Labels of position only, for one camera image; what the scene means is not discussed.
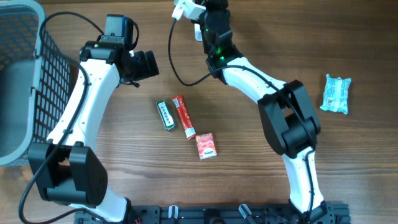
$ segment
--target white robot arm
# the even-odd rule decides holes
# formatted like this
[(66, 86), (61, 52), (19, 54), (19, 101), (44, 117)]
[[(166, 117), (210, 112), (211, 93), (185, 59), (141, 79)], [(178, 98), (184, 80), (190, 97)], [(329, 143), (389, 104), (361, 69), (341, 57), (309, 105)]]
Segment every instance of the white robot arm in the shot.
[[(209, 70), (214, 71), (216, 69), (220, 69), (222, 67), (228, 67), (231, 65), (238, 65), (248, 69), (241, 69), (236, 67), (223, 69), (222, 72), (213, 75), (215, 78), (219, 78), (224, 84), (233, 86), (243, 93), (245, 93), (250, 99), (252, 99), (255, 103), (259, 104), (259, 108), (262, 115), (264, 132), (266, 133), (267, 140), (270, 142), (270, 145), (273, 147), (275, 139), (279, 139), (281, 142), (286, 141), (285, 138), (307, 138), (307, 136), (301, 136), (298, 133), (294, 133), (293, 128), (289, 127), (290, 124), (295, 122), (288, 122), (284, 124), (278, 124), (278, 126), (283, 126), (288, 124), (287, 127), (284, 128), (285, 133), (280, 131), (280, 127), (275, 127), (277, 133), (275, 133), (272, 125), (276, 125), (278, 123), (278, 119), (281, 119), (280, 111), (278, 113), (273, 113), (272, 110), (280, 110), (284, 106), (280, 106), (275, 103), (279, 100), (279, 103), (283, 101), (282, 99), (277, 99), (278, 94), (276, 93), (275, 88), (271, 88), (266, 82), (264, 82), (258, 75), (264, 77), (266, 80), (271, 82), (274, 87), (276, 87), (280, 91), (284, 91), (287, 93), (286, 82), (276, 80), (272, 78), (253, 65), (249, 63), (246, 57), (237, 50), (237, 48), (232, 43), (232, 30), (229, 28), (229, 11), (226, 10), (228, 7), (227, 1), (206, 1), (206, 10), (201, 13), (199, 16), (196, 14), (193, 16), (193, 12), (199, 12), (203, 9), (204, 6), (195, 4), (192, 0), (179, 0), (175, 1), (176, 7), (174, 9), (174, 13), (172, 17), (175, 19), (180, 19), (181, 15), (185, 16), (188, 19), (196, 21), (196, 26), (199, 25), (201, 29), (201, 36), (203, 38), (203, 46), (205, 49), (205, 53), (208, 55), (206, 60)], [(257, 72), (257, 75), (250, 72), (249, 70), (254, 70)], [(307, 106), (308, 108), (300, 108), (301, 111), (306, 111), (310, 114), (308, 118), (309, 125), (312, 127), (314, 132), (314, 136), (320, 131), (320, 126), (318, 122), (318, 118), (316, 117), (315, 111), (312, 108), (311, 104), (308, 104), (308, 95), (307, 92), (304, 94), (292, 97), (290, 93), (287, 93), (287, 98), (291, 100), (297, 100), (296, 97), (307, 98), (305, 99), (305, 103), (299, 105), (298, 103), (295, 106)], [(264, 103), (267, 105), (266, 107), (272, 107), (268, 110), (265, 110)], [(309, 210), (316, 209), (323, 202), (323, 195), (321, 194), (318, 188), (317, 175), (315, 170), (315, 152), (310, 153), (308, 158), (305, 156), (307, 153), (312, 151), (312, 146), (309, 144), (308, 139), (303, 140), (303, 142), (307, 142), (307, 144), (303, 143), (301, 140), (294, 139), (294, 141), (300, 142), (300, 144), (291, 144), (290, 148), (284, 146), (284, 150), (280, 149), (274, 150), (282, 155), (282, 158), (285, 162), (285, 166), (287, 169), (287, 175), (289, 177), (290, 182), (290, 201), (294, 205), (294, 207), (302, 214), (308, 212)], [(309, 162), (310, 172), (307, 172), (307, 164), (306, 159)], [(313, 194), (313, 205), (311, 204), (311, 196)]]
[[(35, 174), (62, 141), (61, 148), (36, 180), (40, 196), (43, 200), (85, 208), (113, 223), (126, 219), (131, 203), (108, 188), (106, 170), (95, 156), (98, 128), (112, 92), (121, 83), (138, 87), (135, 81), (159, 74), (151, 51), (134, 53), (133, 26), (136, 26), (134, 21), (125, 16), (107, 16), (101, 42), (88, 41), (80, 52), (80, 65), (87, 80), (80, 70), (67, 107), (47, 142), (32, 143), (28, 152)], [(73, 114), (85, 89), (85, 100), (73, 123)], [(70, 132), (62, 140), (71, 123)], [(69, 166), (58, 163), (65, 159), (69, 160)]]

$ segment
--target plastic basket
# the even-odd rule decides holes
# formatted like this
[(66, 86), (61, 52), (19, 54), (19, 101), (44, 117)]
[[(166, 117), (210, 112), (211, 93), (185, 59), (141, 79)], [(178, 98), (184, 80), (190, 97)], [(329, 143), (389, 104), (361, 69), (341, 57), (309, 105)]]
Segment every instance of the plastic basket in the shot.
[(31, 142), (46, 141), (69, 100), (68, 64), (40, 43), (44, 19), (35, 1), (0, 1), (0, 166), (27, 165)]

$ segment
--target blue snack package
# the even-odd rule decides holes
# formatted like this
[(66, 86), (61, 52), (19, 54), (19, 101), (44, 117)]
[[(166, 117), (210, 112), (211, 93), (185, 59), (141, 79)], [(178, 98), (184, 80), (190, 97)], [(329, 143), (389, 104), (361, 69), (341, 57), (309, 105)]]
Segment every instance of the blue snack package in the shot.
[(351, 79), (345, 80), (331, 78), (326, 75), (325, 92), (323, 93), (323, 104), (320, 107), (324, 111), (348, 113), (348, 87)]

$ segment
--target wooden table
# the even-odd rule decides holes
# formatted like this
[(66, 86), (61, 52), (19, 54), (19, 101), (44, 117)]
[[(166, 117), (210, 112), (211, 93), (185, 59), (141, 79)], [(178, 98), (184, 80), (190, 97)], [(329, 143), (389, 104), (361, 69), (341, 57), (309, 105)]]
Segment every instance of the wooden table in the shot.
[[(160, 75), (140, 88), (114, 91), (97, 139), (109, 186), (134, 205), (239, 205), (286, 203), (284, 163), (269, 147), (257, 105), (240, 91), (209, 78), (185, 87), (167, 58), (170, 2), (44, 5), (47, 15), (75, 11), (104, 27), (107, 14), (139, 24), (137, 50), (153, 50)], [(306, 86), (322, 124), (317, 174), (327, 201), (348, 203), (353, 223), (396, 223), (398, 218), (398, 2), (230, 1), (233, 41), (253, 65), (271, 76)], [(98, 33), (79, 18), (48, 25), (63, 53)], [(174, 64), (186, 82), (207, 73), (190, 21), (177, 23)], [(319, 109), (325, 75), (352, 78), (349, 114)], [(155, 102), (183, 94), (198, 133), (212, 132), (218, 157), (200, 161), (181, 124), (167, 132)], [(32, 177), (29, 167), (0, 169), (0, 223), (20, 223), (17, 208)], [(43, 202), (34, 187), (25, 207), (32, 221), (69, 210)], [(72, 217), (60, 223), (71, 223)]]

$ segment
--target white connector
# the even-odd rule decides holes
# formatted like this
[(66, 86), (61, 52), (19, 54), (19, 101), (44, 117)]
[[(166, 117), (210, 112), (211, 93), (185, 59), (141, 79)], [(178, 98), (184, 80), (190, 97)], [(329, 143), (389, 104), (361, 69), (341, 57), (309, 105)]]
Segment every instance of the white connector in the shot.
[(195, 39), (199, 42), (201, 42), (203, 40), (202, 36), (201, 36), (199, 24), (195, 24)]
[(205, 6), (195, 4), (192, 0), (174, 0), (175, 8), (172, 17), (180, 20), (181, 16), (188, 19), (199, 20), (199, 15), (206, 11)]

